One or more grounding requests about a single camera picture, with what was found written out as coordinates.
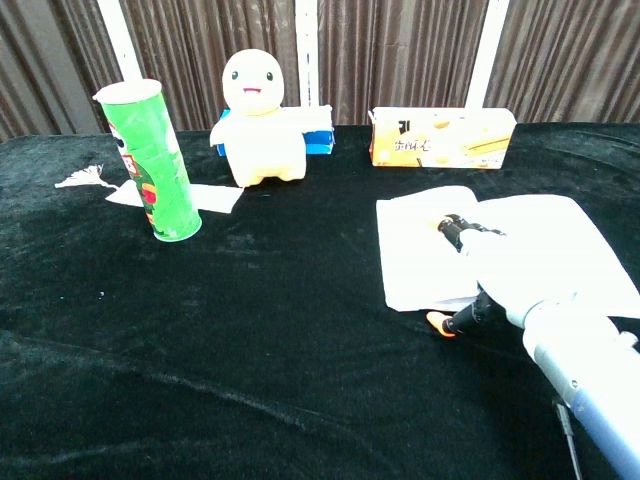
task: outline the green chips can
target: green chips can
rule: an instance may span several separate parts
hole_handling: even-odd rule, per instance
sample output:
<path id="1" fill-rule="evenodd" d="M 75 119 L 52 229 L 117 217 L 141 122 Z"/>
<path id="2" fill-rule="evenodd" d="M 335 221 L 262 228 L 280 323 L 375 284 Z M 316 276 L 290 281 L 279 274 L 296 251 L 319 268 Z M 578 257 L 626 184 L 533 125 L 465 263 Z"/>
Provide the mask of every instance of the green chips can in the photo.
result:
<path id="1" fill-rule="evenodd" d="M 195 234 L 202 220 L 191 199 L 191 184 L 160 82 L 114 83 L 93 99 L 102 105 L 155 236 L 177 242 Z"/>

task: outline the white paper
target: white paper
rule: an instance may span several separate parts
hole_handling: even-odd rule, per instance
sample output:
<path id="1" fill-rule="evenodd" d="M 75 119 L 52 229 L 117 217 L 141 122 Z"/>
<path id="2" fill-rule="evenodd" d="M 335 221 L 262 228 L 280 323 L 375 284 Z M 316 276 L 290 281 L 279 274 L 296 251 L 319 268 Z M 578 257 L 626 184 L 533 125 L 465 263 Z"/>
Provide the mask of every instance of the white paper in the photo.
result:
<path id="1" fill-rule="evenodd" d="M 218 185 L 191 185 L 191 198 L 198 210 L 231 213 L 244 189 Z M 127 180 L 105 200 L 132 207 L 142 207 L 142 200 L 133 180 Z"/>
<path id="2" fill-rule="evenodd" d="M 514 257 L 518 272 L 526 271 L 545 291 L 575 290 L 584 304 L 607 315 L 640 318 L 633 282 L 596 226 L 567 197 L 523 195 L 477 203 L 465 187 L 441 187 L 377 206 L 385 294 L 395 310 L 456 311 L 472 301 L 473 266 L 435 229 L 443 215 L 457 213 L 508 233 L 527 252 Z M 494 277 L 517 275 L 508 261 L 485 270 Z"/>

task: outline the snack box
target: snack box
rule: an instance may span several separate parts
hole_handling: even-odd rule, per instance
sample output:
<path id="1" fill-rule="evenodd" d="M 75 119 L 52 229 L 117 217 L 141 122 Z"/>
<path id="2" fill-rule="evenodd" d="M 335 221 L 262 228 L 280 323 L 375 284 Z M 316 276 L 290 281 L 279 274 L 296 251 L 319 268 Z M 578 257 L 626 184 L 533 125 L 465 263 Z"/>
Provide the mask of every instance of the snack box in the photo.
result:
<path id="1" fill-rule="evenodd" d="M 376 167 L 502 167 L 516 126 L 506 108 L 376 107 L 369 112 Z"/>

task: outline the white wall strip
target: white wall strip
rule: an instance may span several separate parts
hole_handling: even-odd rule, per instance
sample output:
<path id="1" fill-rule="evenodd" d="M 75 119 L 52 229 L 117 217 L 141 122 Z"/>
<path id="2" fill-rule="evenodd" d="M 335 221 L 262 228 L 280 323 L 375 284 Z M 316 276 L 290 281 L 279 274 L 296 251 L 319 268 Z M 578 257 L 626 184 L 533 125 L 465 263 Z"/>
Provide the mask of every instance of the white wall strip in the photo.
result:
<path id="1" fill-rule="evenodd" d="M 125 80 L 138 80 L 142 78 L 138 58 L 131 43 L 131 35 L 127 28 L 127 22 L 122 14 L 119 0 L 98 0 L 98 7 L 107 27 L 107 34 L 111 46 L 116 54 L 120 73 Z"/>
<path id="2" fill-rule="evenodd" d="M 482 108 L 498 51 L 509 0 L 489 0 L 465 108 Z"/>
<path id="3" fill-rule="evenodd" d="M 295 16 L 300 105 L 318 106 L 318 1 L 296 0 Z"/>

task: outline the curtain fold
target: curtain fold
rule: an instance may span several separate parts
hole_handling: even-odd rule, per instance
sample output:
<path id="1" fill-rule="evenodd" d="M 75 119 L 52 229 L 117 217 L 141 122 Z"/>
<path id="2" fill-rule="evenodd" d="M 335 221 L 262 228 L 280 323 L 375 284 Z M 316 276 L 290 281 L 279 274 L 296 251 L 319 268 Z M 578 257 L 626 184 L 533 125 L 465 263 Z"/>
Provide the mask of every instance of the curtain fold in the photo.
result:
<path id="1" fill-rule="evenodd" d="M 163 84 L 178 130 L 210 129 L 226 108 L 222 71 L 235 52 L 271 53 L 283 105 L 300 105 L 293 0 L 122 0 L 143 76 Z"/>
<path id="2" fill-rule="evenodd" d="M 638 122 L 639 55 L 639 0 L 511 0 L 485 106 L 520 122 Z"/>
<path id="3" fill-rule="evenodd" d="M 120 74 L 95 0 L 4 0 L 0 58 L 0 141 L 104 130 L 91 96 Z"/>
<path id="4" fill-rule="evenodd" d="M 319 0 L 320 101 L 337 124 L 375 106 L 464 106 L 488 0 Z"/>

